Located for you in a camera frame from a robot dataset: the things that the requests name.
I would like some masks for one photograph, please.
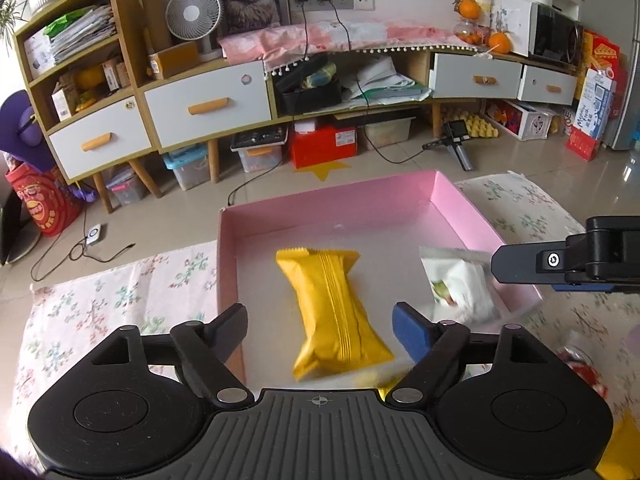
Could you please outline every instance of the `blue gripper pad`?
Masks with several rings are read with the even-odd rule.
[[[400,344],[407,351],[414,363],[417,363],[431,351],[435,343],[431,341],[430,334],[426,327],[418,323],[414,317],[400,307],[401,303],[396,303],[391,313],[391,324],[394,335]]]

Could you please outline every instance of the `cable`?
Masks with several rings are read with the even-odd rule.
[[[331,6],[334,8],[334,12],[335,12],[335,19],[338,20],[338,23],[340,23],[340,25],[342,26],[342,28],[344,29],[344,31],[347,34],[347,44],[349,45],[349,52],[351,52],[351,37],[349,35],[349,30],[347,29],[347,27],[344,26],[344,23],[341,22],[340,20],[340,16],[338,16],[338,9],[335,8],[334,3],[329,0],[329,3],[331,4]],[[362,128],[362,132],[364,133],[365,138],[367,139],[367,142],[369,142],[369,144],[371,145],[371,147],[376,150],[376,153],[381,156],[382,158],[384,158],[387,162],[391,163],[391,164],[404,164],[406,162],[409,162],[410,160],[414,159],[415,157],[417,157],[418,155],[423,154],[424,152],[426,152],[427,150],[420,150],[418,153],[416,153],[415,155],[410,156],[409,158],[406,158],[405,160],[390,160],[389,158],[386,158],[386,156],[384,156],[382,154],[382,152],[380,152],[380,150],[376,147],[376,145],[371,142],[371,139],[369,139],[369,136],[367,135],[367,129],[366,129],[366,124],[367,124],[367,117],[369,117],[369,98],[367,97],[367,95],[362,91],[362,87],[360,86],[360,81],[358,79],[358,75],[355,74],[354,75],[355,79],[356,79],[356,84],[358,85],[358,90],[360,90],[360,94],[362,95],[362,97],[364,97],[364,101],[367,103],[367,111],[364,114],[364,124],[365,126],[363,126]]]
[[[303,60],[306,61],[307,60],[307,54],[309,51],[309,32],[306,26],[306,14],[305,14],[305,3],[304,2],[300,2],[301,6],[302,6],[302,18],[305,20],[305,55],[303,57]],[[300,76],[300,85],[302,85],[302,81],[304,79],[304,75],[303,72],[301,72],[301,76]],[[298,106],[298,99],[300,97],[300,93],[298,93],[296,95],[296,100],[293,103],[293,113],[291,115],[291,131],[293,131],[294,129],[294,121],[296,118],[296,107]],[[287,157],[287,153],[289,151],[289,147],[288,145],[285,145],[285,148],[282,152],[282,158],[280,159],[279,163],[276,164],[273,168],[269,168],[267,171],[265,171],[264,173],[261,173],[260,175],[256,175],[253,178],[250,178],[249,180],[243,182],[242,184],[240,184],[240,186],[236,187],[234,190],[231,191],[231,193],[229,193],[229,195],[226,197],[226,206],[227,207],[231,207],[233,205],[234,199],[236,198],[236,193],[238,191],[240,191],[244,186],[246,186],[247,184],[250,184],[251,182],[253,182],[254,180],[259,179],[262,176],[265,176],[267,173],[271,173],[271,171],[275,170],[276,168],[279,168],[280,166],[283,165],[286,157]]]
[[[86,251],[86,210],[87,210],[87,206],[84,206],[84,218],[82,219],[82,234],[84,235],[84,237],[82,238],[82,240],[76,242],[75,244],[72,245],[71,249],[69,249],[69,252],[66,254],[66,256],[64,258],[62,258],[62,260],[60,260],[58,263],[56,263],[55,266],[53,266],[52,269],[49,269],[43,276],[37,278],[34,274],[35,274],[35,269],[36,267],[38,267],[42,261],[44,260],[45,256],[47,256],[47,254],[49,254],[49,251],[52,249],[52,247],[57,243],[58,240],[60,240],[60,237],[62,236],[62,232],[60,232],[60,234],[58,234],[58,236],[56,236],[56,239],[53,240],[53,243],[47,248],[46,251],[44,251],[44,254],[39,257],[37,259],[37,261],[33,264],[33,266],[31,267],[31,279],[34,282],[41,282],[42,280],[44,280],[45,278],[49,277],[50,275],[52,275],[52,273],[59,268],[63,263],[65,263],[67,260],[70,260],[72,262],[76,262],[78,261],[80,258],[89,258],[90,260],[95,260],[96,262],[100,262],[102,264],[108,264],[110,262],[112,262],[113,260],[115,260],[118,256],[120,256],[121,254],[125,253],[126,251],[128,251],[129,249],[135,247],[135,244],[129,244],[128,246],[122,248],[121,250],[119,250],[117,253],[115,253],[111,258],[108,258],[107,260],[102,260],[100,258],[96,258],[95,256],[91,256],[90,254],[87,254]],[[80,248],[80,254],[78,254],[77,256],[74,256],[74,251]]]

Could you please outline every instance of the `microwave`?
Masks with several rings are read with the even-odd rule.
[[[508,33],[514,54],[569,67],[580,63],[583,27],[553,7],[492,0],[491,29]]]

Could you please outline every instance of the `white drawer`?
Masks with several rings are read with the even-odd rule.
[[[525,65],[518,99],[534,103],[570,105],[578,78],[562,72]]]
[[[111,134],[102,146],[83,151],[82,145]],[[49,137],[69,180],[151,147],[133,97],[98,110]]]
[[[522,65],[503,59],[436,54],[429,75],[433,97],[515,99]]]
[[[164,148],[271,120],[261,61],[181,79],[153,88],[145,97]],[[216,108],[207,111],[206,104],[211,102]],[[197,105],[204,110],[189,111]]]

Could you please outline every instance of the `yellow package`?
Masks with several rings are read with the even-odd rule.
[[[298,296],[306,341],[293,365],[300,380],[339,374],[394,358],[374,332],[347,280],[355,251],[285,249],[276,261]]]
[[[640,430],[633,415],[626,410],[613,427],[611,440],[596,468],[605,480],[640,478]]]

